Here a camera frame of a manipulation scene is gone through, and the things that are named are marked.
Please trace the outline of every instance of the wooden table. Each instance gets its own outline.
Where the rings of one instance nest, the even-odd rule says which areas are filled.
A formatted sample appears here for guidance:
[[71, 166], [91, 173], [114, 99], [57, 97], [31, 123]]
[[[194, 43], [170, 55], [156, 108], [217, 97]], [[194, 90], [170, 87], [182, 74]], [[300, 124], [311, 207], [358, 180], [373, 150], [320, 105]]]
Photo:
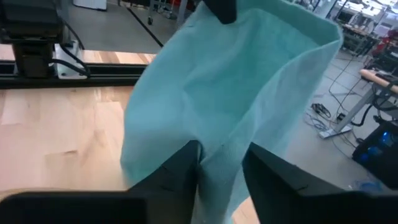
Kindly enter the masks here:
[[357, 28], [355, 28], [355, 27], [352, 27], [352, 26], [350, 26], [350, 25], [348, 25], [348, 24], [342, 24], [341, 26], [343, 26], [343, 27], [345, 27], [345, 28], [347, 28], [347, 29], [350, 29], [350, 30], [354, 31], [355, 33], [364, 35], [364, 36], [369, 35], [367, 32], [365, 32], [365, 31], [363, 31], [363, 30], [361, 30], [361, 29], [357, 29]]
[[[360, 73], [361, 76], [364, 77], [365, 79], [367, 79], [367, 80], [369, 80], [369, 81], [372, 81], [372, 82], [374, 82], [374, 83], [377, 83], [377, 84], [379, 84], [380, 86], [386, 87], [386, 86], [388, 86], [388, 84], [389, 84], [389, 82], [385, 81], [384, 79], [377, 77], [377, 76], [376, 76], [376, 73], [377, 73], [377, 72], [375, 72], [375, 71], [373, 71], [373, 70], [362, 69], [361, 71], [359, 71], [359, 73]], [[392, 90], [394, 93], [397, 93], [397, 94], [398, 94], [398, 86], [397, 86], [397, 85], [392, 86], [392, 87], [391, 87], [391, 90]]]
[[[83, 52], [85, 62], [148, 64], [155, 55]], [[0, 45], [0, 60], [13, 60]], [[133, 87], [0, 90], [0, 198], [29, 190], [126, 190], [119, 165]], [[258, 223], [250, 199], [235, 223]]]

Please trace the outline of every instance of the black metal rail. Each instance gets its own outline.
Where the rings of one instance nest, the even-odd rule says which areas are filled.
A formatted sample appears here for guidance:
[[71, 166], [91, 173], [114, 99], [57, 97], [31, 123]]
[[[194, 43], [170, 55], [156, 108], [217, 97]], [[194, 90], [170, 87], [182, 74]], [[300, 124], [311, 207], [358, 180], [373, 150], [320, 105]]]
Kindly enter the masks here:
[[147, 65], [87, 63], [91, 76], [84, 80], [26, 78], [14, 74], [14, 61], [0, 62], [0, 89], [13, 88], [70, 88], [92, 86], [133, 86]]

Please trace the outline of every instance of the white desk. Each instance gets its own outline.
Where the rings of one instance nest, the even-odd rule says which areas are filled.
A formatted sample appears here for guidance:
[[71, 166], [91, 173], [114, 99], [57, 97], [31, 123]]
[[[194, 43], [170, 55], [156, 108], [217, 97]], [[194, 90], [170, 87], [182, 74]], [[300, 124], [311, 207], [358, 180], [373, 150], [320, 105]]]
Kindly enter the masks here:
[[[363, 78], [370, 80], [373, 82], [372, 88], [362, 97], [361, 100], [357, 102], [357, 104], [349, 111], [349, 113], [344, 117], [342, 121], [340, 121], [335, 128], [330, 128], [327, 131], [322, 131], [319, 132], [319, 135], [321, 138], [328, 138], [335, 136], [339, 133], [345, 133], [347, 131], [350, 131], [351, 128], [348, 126], [352, 119], [355, 117], [355, 115], [366, 105], [369, 103], [372, 103], [372, 101], [375, 98], [375, 93], [374, 89], [380, 90], [383, 89], [384, 87], [388, 86], [389, 82], [383, 80], [382, 78], [379, 78], [376, 76], [376, 72], [372, 70], [365, 70], [362, 69], [360, 71], [360, 74]], [[398, 98], [398, 86], [394, 85], [391, 87], [391, 93], [392, 96]], [[389, 111], [388, 112], [391, 116], [398, 118], [398, 109], [394, 111]]]

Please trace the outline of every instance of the black cable on floor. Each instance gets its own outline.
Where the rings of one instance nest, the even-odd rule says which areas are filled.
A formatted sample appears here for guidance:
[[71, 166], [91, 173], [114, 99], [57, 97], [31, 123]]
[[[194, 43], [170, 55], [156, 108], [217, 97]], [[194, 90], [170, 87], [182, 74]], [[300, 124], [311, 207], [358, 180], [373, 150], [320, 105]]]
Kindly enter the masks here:
[[138, 16], [129, 8], [127, 8], [127, 10], [130, 12], [130, 14], [132, 14], [132, 16], [134, 16], [134, 18], [136, 18], [136, 20], [138, 21], [138, 23], [140, 23], [140, 25], [145, 29], [145, 31], [155, 40], [155, 42], [160, 46], [163, 47], [163, 44], [161, 43], [161, 41], [155, 36], [154, 33], [152, 33], [147, 26], [145, 26], [145, 24], [138, 18]]

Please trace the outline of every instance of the white cabinet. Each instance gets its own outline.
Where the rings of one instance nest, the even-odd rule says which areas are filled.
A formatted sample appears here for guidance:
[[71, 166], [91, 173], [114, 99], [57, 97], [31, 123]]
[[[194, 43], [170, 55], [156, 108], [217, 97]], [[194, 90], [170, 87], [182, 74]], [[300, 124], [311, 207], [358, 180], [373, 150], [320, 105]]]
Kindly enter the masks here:
[[106, 0], [73, 0], [76, 6], [106, 10]]

